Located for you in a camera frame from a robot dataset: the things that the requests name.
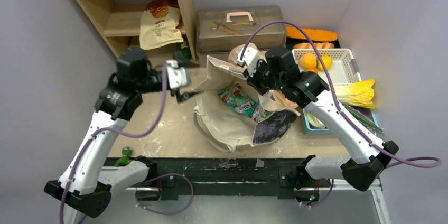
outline orange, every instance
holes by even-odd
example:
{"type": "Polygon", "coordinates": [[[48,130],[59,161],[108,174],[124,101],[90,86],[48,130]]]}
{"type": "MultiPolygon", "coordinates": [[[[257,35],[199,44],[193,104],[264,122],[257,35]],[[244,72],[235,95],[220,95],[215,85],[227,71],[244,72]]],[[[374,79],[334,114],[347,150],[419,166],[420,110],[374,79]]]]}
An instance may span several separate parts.
{"type": "MultiPolygon", "coordinates": [[[[322,61],[327,69],[329,69],[333,65],[333,59],[328,55],[323,55],[322,61]]],[[[319,60],[318,60],[318,70],[323,71],[323,67],[319,60]]]]}
{"type": "Polygon", "coordinates": [[[317,73],[318,70],[316,68],[306,68],[305,70],[303,70],[304,72],[315,72],[317,73]]]}
{"type": "Polygon", "coordinates": [[[316,55],[314,55],[314,53],[309,52],[299,58],[298,64],[303,69],[315,68],[317,65],[316,59],[317,59],[316,55]]]}

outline wooden table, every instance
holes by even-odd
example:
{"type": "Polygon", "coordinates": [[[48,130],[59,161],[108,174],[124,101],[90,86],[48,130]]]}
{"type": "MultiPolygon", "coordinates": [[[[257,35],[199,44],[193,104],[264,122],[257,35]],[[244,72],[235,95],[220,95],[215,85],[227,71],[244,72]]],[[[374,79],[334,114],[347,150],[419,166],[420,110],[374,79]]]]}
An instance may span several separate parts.
{"type": "MultiPolygon", "coordinates": [[[[165,58],[153,59],[153,64],[165,58]]],[[[206,69],[191,70],[192,88],[206,78],[206,69]]],[[[152,125],[160,108],[161,93],[143,95],[143,104],[135,111],[125,128],[126,132],[141,133],[152,125]]],[[[150,135],[140,138],[120,136],[109,157],[120,157],[122,148],[131,147],[134,156],[148,157],[224,157],[224,158],[291,158],[348,155],[346,149],[334,136],[307,136],[303,134],[301,118],[277,142],[256,147],[243,146],[234,153],[222,153],[211,146],[193,123],[193,108],[196,99],[177,104],[174,97],[167,97],[165,112],[158,128],[150,135]]]]}

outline wooden shelf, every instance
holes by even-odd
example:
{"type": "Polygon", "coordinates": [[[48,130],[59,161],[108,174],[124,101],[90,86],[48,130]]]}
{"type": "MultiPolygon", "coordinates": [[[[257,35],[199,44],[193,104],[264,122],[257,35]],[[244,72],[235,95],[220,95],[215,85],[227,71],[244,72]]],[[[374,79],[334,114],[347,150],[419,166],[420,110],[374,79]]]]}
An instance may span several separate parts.
{"type": "MultiPolygon", "coordinates": [[[[140,35],[140,18],[146,4],[117,4],[110,14],[104,29],[104,36],[133,36],[140,35]]],[[[179,26],[185,34],[183,24],[179,26]]]]}
{"type": "MultiPolygon", "coordinates": [[[[132,36],[129,42],[130,48],[140,48],[140,40],[138,36],[132,36]]],[[[145,50],[146,55],[151,58],[160,58],[164,57],[170,59],[173,57],[173,54],[178,50],[177,43],[169,43],[159,48],[155,48],[152,50],[145,50]]]]}
{"type": "MultiPolygon", "coordinates": [[[[114,0],[76,0],[89,20],[101,34],[104,41],[110,47],[116,57],[120,57],[122,52],[129,47],[129,42],[133,36],[140,35],[140,19],[143,11],[149,2],[145,4],[116,2],[114,0]]],[[[182,15],[182,22],[179,29],[186,35],[190,44],[190,51],[193,61],[196,61],[195,54],[195,13],[193,0],[178,0],[179,10],[182,15]]]]}

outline bag handle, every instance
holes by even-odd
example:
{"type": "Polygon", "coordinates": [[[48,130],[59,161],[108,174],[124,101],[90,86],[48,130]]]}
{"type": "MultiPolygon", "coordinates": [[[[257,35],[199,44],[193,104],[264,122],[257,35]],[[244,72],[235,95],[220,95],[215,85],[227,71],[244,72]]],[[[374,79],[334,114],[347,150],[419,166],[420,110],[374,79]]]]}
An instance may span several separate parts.
{"type": "Polygon", "coordinates": [[[248,12],[248,11],[244,11],[244,12],[230,12],[230,13],[227,13],[226,22],[232,22],[232,20],[230,19],[230,17],[232,17],[232,16],[247,16],[249,18],[250,22],[254,21],[254,18],[252,18],[251,13],[248,12]]]}
{"type": "Polygon", "coordinates": [[[212,145],[217,150],[219,150],[219,151],[221,151],[223,153],[230,153],[231,152],[231,150],[222,148],[222,147],[218,146],[218,144],[213,142],[213,140],[210,138],[210,136],[207,135],[207,133],[199,125],[199,123],[198,123],[198,113],[196,113],[196,112],[193,113],[193,123],[196,126],[196,129],[198,129],[198,131],[207,139],[207,141],[210,143],[210,145],[212,145]]]}

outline green vegetable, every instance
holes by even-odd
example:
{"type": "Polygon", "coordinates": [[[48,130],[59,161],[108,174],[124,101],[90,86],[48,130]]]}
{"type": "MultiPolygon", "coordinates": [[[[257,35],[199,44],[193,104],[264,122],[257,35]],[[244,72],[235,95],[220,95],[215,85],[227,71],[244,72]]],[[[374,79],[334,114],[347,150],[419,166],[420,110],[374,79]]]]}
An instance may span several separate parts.
{"type": "Polygon", "coordinates": [[[363,113],[357,111],[353,107],[351,107],[348,104],[342,104],[344,107],[362,124],[364,127],[366,127],[369,131],[373,133],[380,133],[384,134],[384,129],[378,127],[375,122],[373,122],[371,119],[366,117],[363,113]]]}

